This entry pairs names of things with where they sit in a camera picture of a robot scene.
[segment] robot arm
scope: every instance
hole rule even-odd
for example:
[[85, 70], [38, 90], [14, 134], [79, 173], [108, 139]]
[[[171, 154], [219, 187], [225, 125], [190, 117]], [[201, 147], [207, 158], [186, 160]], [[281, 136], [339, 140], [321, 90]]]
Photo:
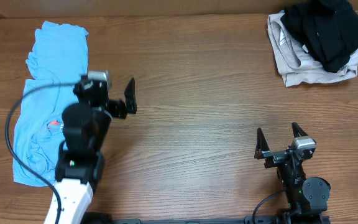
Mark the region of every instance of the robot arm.
[[265, 168], [277, 168], [278, 179], [283, 183], [289, 209], [280, 209], [272, 223], [329, 224], [323, 217], [327, 210], [330, 184], [320, 177], [306, 178], [302, 162], [311, 159], [316, 141], [308, 136], [295, 122], [292, 123], [294, 140], [284, 151], [270, 152], [265, 136], [259, 128], [255, 159], [265, 159]]
[[[79, 103], [63, 111], [65, 141], [60, 144], [55, 169], [55, 188], [62, 201], [61, 224], [81, 223], [92, 201], [104, 167], [100, 149], [112, 118], [125, 119], [128, 113], [135, 114], [137, 111], [134, 79], [124, 93], [126, 104], [122, 100], [109, 100], [110, 87], [107, 71], [88, 72], [74, 87]], [[44, 223], [55, 223], [56, 216], [54, 194]]]

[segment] folded clothes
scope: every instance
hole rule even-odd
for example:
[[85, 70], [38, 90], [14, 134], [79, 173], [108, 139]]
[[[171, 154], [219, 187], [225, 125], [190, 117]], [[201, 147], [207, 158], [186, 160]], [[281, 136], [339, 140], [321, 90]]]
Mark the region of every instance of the folded clothes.
[[[38, 86], [73, 83], [88, 69], [87, 31], [79, 26], [45, 21], [35, 31], [35, 44], [25, 61], [34, 79], [25, 81], [24, 93]], [[31, 169], [53, 183], [58, 146], [64, 140], [62, 112], [78, 101], [70, 87], [36, 91], [23, 99], [14, 133], [14, 150]], [[41, 180], [13, 161], [17, 183], [44, 186]]]
[[284, 13], [268, 16], [267, 30], [272, 43], [277, 70], [282, 75], [286, 87], [307, 83], [334, 83], [357, 76], [358, 49], [350, 55], [350, 60], [338, 72], [324, 70], [308, 48], [295, 40], [286, 30], [280, 18]]
[[358, 15], [347, 0], [311, 0], [288, 7], [281, 21], [327, 72], [337, 72], [358, 49]]

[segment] wooden table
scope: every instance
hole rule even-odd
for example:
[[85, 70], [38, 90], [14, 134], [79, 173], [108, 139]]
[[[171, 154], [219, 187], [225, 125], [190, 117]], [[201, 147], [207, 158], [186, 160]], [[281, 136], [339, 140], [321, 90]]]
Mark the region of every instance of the wooden table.
[[[0, 20], [0, 223], [42, 223], [52, 195], [12, 181], [3, 136], [6, 115], [31, 78], [25, 59], [43, 21]], [[251, 215], [282, 188], [276, 170], [254, 159], [256, 130], [283, 150], [297, 121], [318, 143], [304, 163], [307, 176], [332, 186], [326, 214], [333, 223], [358, 223], [358, 77], [285, 88], [267, 15], [50, 21], [87, 29], [89, 69], [112, 73], [111, 98], [123, 97], [131, 77], [137, 82], [138, 113], [111, 125], [90, 210], [143, 220]], [[259, 214], [285, 207], [282, 195]]]

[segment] pile of clothes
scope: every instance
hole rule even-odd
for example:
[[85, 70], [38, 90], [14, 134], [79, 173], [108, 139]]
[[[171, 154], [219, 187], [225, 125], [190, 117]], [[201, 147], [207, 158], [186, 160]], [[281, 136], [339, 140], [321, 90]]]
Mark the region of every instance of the pile of clothes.
[[357, 76], [358, 15], [346, 0], [311, 0], [268, 16], [268, 36], [286, 87]]

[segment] blue cloth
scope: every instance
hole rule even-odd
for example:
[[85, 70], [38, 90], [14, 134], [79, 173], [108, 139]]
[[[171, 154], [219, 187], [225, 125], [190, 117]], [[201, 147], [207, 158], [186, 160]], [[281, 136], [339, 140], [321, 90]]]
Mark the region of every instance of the blue cloth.
[[[88, 32], [79, 26], [45, 21], [35, 31], [35, 44], [25, 61], [34, 79], [26, 80], [24, 93], [52, 83], [74, 83], [88, 69]], [[58, 147], [64, 140], [62, 112], [78, 99], [73, 87], [48, 88], [29, 95], [21, 105], [14, 132], [19, 158], [50, 183], [55, 182]], [[20, 184], [45, 186], [13, 161], [13, 179]]]

